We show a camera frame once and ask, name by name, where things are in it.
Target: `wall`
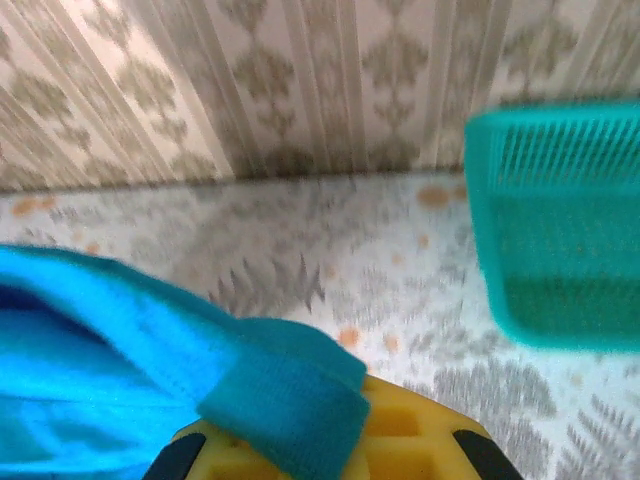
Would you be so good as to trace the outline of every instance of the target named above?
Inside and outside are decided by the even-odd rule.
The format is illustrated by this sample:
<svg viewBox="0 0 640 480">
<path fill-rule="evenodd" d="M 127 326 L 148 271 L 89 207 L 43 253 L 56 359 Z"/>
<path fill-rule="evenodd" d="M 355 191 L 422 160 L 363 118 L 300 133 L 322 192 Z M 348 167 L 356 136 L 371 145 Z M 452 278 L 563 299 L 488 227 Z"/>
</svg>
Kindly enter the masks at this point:
<svg viewBox="0 0 640 480">
<path fill-rule="evenodd" d="M 488 105 L 640 88 L 640 0 L 0 2 L 0 189 L 457 168 Z"/>
</svg>

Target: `black rubber edge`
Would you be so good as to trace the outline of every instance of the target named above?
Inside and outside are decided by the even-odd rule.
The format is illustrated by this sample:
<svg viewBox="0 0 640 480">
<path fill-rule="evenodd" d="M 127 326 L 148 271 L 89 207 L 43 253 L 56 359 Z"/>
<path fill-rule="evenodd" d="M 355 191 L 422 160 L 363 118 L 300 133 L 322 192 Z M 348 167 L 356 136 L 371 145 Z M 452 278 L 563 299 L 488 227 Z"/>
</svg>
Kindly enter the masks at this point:
<svg viewBox="0 0 640 480">
<path fill-rule="evenodd" d="M 207 437 L 190 433 L 162 449 L 142 480 L 185 480 Z"/>
<path fill-rule="evenodd" d="M 471 430 L 458 430 L 453 437 L 482 480 L 524 480 L 493 440 Z"/>
</svg>

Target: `blue cloth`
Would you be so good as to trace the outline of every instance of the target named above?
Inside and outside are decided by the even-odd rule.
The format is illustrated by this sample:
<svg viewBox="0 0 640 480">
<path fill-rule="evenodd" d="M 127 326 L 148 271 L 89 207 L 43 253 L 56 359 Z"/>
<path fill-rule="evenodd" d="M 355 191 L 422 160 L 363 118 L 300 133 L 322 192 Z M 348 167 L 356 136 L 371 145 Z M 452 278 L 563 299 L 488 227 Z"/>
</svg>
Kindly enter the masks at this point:
<svg viewBox="0 0 640 480">
<path fill-rule="evenodd" d="M 318 330 L 60 249 L 0 245 L 0 365 L 10 478 L 129 479 L 202 417 L 334 480 L 369 411 L 365 366 Z"/>
</svg>

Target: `yellow plastic object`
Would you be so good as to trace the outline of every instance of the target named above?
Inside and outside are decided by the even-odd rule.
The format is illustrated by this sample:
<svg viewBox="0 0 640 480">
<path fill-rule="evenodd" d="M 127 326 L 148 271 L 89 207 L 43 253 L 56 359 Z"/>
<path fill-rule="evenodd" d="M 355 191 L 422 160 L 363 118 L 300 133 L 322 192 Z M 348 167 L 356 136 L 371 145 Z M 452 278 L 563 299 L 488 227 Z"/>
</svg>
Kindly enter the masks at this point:
<svg viewBox="0 0 640 480">
<path fill-rule="evenodd" d="M 490 439 L 477 422 L 375 377 L 367 377 L 363 394 L 371 413 L 342 480 L 483 480 L 453 436 L 465 430 Z M 186 480 L 291 479 L 246 442 L 204 421 L 180 430 L 173 441 L 191 433 L 204 434 L 206 442 Z"/>
</svg>

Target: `floor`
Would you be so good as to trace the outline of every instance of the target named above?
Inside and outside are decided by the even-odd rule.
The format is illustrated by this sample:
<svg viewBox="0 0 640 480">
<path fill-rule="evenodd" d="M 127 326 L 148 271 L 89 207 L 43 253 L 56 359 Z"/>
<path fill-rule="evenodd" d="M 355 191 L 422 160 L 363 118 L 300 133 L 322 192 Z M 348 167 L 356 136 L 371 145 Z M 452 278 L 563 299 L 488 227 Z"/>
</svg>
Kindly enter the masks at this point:
<svg viewBox="0 0 640 480">
<path fill-rule="evenodd" d="M 640 356 L 505 338 L 461 177 L 12 195 L 0 241 L 116 257 L 237 316 L 315 325 L 371 374 L 480 420 L 528 480 L 640 478 Z"/>
</svg>

